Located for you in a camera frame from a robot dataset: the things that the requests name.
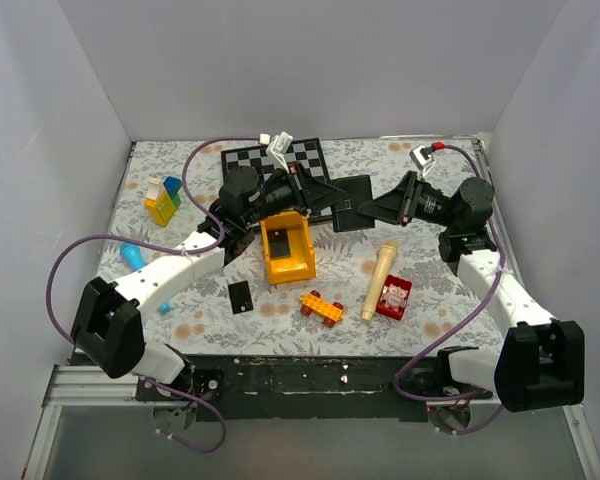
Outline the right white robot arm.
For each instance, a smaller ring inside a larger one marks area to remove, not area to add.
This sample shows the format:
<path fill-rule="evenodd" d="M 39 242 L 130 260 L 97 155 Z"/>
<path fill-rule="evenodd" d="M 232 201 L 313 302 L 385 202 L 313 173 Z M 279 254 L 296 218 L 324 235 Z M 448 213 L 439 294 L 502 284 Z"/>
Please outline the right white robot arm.
<path fill-rule="evenodd" d="M 494 188 L 470 177 L 446 196 L 414 172 L 391 191 L 360 205 L 358 213 L 388 224 L 412 219 L 443 226 L 443 262 L 480 300 L 503 344 L 497 354 L 445 348 L 432 373 L 434 389 L 455 397 L 469 385 L 492 392 L 510 412 L 574 405 L 585 390 L 585 335 L 574 321 L 560 321 L 541 307 L 505 270 L 505 255 L 487 224 Z"/>

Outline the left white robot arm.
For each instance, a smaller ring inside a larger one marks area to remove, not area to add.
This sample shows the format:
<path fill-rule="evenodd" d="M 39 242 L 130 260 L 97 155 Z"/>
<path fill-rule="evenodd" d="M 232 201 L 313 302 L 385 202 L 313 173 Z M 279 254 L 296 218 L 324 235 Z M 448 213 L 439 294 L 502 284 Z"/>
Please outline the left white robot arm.
<path fill-rule="evenodd" d="M 285 211 L 319 213 L 346 197 L 297 163 L 275 170 L 266 181 L 252 167 L 234 168 L 204 221 L 171 253 L 112 282 L 97 277 L 85 286 L 71 339 L 109 377 L 150 377 L 168 398 L 185 398 L 193 386 L 185 359 L 145 339 L 146 317 L 240 256 L 254 239 L 255 223 Z"/>

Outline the black leather card holder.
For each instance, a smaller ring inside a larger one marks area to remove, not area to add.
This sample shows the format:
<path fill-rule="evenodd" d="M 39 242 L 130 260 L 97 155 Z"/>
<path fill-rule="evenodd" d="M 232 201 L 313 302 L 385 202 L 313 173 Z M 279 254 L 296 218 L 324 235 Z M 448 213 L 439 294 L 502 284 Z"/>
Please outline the black leather card holder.
<path fill-rule="evenodd" d="M 359 206 L 373 199 L 370 176 L 343 177 L 333 180 L 332 184 L 347 193 L 344 201 L 331 207 L 333 230 L 343 233 L 374 228 L 375 220 L 357 211 Z"/>

